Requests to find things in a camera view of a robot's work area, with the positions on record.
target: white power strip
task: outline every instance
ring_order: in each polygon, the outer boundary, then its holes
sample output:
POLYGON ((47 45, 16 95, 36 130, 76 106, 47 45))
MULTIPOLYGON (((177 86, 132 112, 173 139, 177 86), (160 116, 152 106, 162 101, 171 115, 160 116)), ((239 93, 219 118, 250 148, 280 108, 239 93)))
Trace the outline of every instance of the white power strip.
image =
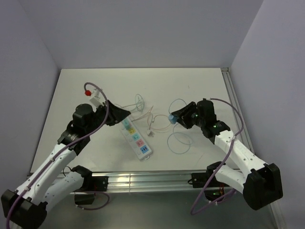
POLYGON ((121 121, 120 131, 140 161, 148 159, 149 155, 153 153, 129 117, 121 121))

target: robotic arm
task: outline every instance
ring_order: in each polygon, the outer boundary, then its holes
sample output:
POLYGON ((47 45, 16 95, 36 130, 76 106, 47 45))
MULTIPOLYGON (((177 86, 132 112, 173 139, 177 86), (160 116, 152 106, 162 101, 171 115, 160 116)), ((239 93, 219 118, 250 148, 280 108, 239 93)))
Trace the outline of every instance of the robotic arm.
POLYGON ((283 197, 280 170, 275 164, 267 164, 254 155, 238 139, 230 127, 217 120, 212 101, 203 99, 197 104, 189 103, 186 107, 172 112, 171 123, 178 122, 186 129, 193 125, 201 128, 203 135, 214 145, 220 147, 236 163, 241 172, 216 162, 207 168, 206 178, 218 169, 215 178, 243 194, 247 204, 258 210, 283 197))
MULTIPOLYGON (((77 106, 72 120, 48 158, 15 191, 6 190, 1 196, 5 217, 22 228, 39 228, 47 213, 65 196, 75 190, 88 190, 92 185, 92 172, 82 166, 76 166, 65 179, 51 185, 90 142, 90 134, 103 123, 112 126, 131 114, 109 100, 106 101, 107 105, 100 103, 98 91, 91 95, 90 101, 97 107, 96 111, 89 104, 77 106)), ((230 128, 217 120, 211 101, 203 99, 197 104, 191 102, 181 110, 172 112, 169 119, 173 124, 178 122, 187 129, 193 125, 200 127, 203 135, 227 156, 230 154, 230 158, 241 170, 238 172, 226 165, 219 167, 221 162, 216 162, 208 166, 206 180, 218 170, 214 179, 241 192, 248 205, 255 210, 283 196, 279 168, 275 164, 268 165, 235 139, 230 128)))
POLYGON ((120 109, 107 101, 109 111, 106 117, 107 106, 99 102, 98 91, 93 93, 90 101, 97 107, 96 111, 94 112, 89 104, 77 106, 72 121, 58 139, 57 145, 48 158, 15 191, 6 190, 1 196, 5 217, 8 217, 9 211, 13 208, 10 220, 22 228, 39 228, 47 213, 65 196, 75 190, 88 190, 88 187, 92 185, 92 172, 82 166, 76 166, 65 179, 60 180, 53 186, 51 185, 58 174, 90 142, 89 135, 101 126, 105 118, 105 124, 112 126, 131 114, 129 111, 120 109), (55 158, 54 156, 64 147, 66 149, 55 158))

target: white table surface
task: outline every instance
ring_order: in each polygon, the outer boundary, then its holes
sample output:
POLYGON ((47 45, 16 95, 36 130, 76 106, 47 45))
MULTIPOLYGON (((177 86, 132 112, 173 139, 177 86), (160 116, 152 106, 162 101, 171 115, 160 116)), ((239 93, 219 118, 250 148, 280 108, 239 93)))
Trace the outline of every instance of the white table surface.
MULTIPOLYGON (((121 106, 134 103, 135 94, 141 94, 145 101, 146 113, 151 106, 152 112, 168 115, 170 103, 182 98, 187 103, 198 102, 202 98, 220 98, 229 101, 220 69, 210 68, 161 68, 161 69, 63 69, 61 71, 50 110, 41 135, 31 172, 51 153, 57 139, 72 119, 75 107, 89 103, 84 95, 83 85, 92 82, 100 86, 113 104, 121 106)), ((179 101, 171 110, 184 106, 179 101)), ((214 102, 217 118, 226 122, 236 132, 237 126, 232 109, 221 102, 214 102)), ((176 131, 188 134, 194 143, 190 150, 182 155, 172 153, 167 146, 167 138, 173 131, 171 125, 162 133, 155 132, 154 137, 146 135, 146 119, 134 122, 153 150, 148 160, 140 162, 134 151, 120 133, 119 125, 104 126, 91 136, 91 141, 69 165, 81 165, 93 172, 133 172, 165 170, 200 170, 206 169, 213 162, 223 160, 225 154, 206 139, 198 127, 186 130, 181 126, 176 131)), ((166 117, 156 118, 155 128, 168 125, 166 117)), ((183 152, 187 146, 174 137, 169 141, 171 147, 183 152)), ((232 168, 236 165, 228 160, 232 168)))

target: power outlet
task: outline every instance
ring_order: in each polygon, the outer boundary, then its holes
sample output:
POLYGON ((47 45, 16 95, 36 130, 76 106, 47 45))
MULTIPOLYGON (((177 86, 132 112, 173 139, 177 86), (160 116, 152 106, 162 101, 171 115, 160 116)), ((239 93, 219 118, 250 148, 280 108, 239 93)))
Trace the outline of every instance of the power outlet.
POLYGON ((142 148, 140 148, 140 150, 145 154, 148 151, 148 148, 146 145, 144 145, 142 148))
POLYGON ((125 127, 126 130, 130 129, 130 124, 129 124, 129 121, 127 119, 124 119, 122 121, 122 124, 123 124, 123 126, 125 127))
POLYGON ((133 135, 136 131, 135 131, 135 129, 132 127, 132 128, 130 128, 130 129, 128 130, 128 132, 129 132, 131 135, 133 135))
POLYGON ((132 136, 133 140, 136 141, 138 139, 140 139, 140 136, 138 135, 138 133, 135 133, 133 136, 132 136))
POLYGON ((141 147, 144 145, 144 142, 142 141, 142 139, 140 139, 139 141, 135 142, 137 144, 138 147, 141 147))

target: gray wall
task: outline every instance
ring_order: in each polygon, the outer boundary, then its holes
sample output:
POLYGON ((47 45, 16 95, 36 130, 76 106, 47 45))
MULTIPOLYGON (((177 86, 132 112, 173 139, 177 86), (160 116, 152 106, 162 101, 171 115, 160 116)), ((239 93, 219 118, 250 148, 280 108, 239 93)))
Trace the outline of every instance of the gray wall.
POLYGON ((20 0, 61 68, 229 67, 263 0, 20 0))
POLYGON ((2 194, 21 184, 30 170, 59 71, 16 0, 0 1, 0 31, 2 194))
POLYGON ((232 68, 259 156, 281 169, 289 229, 304 228, 305 1, 265 0, 232 68))

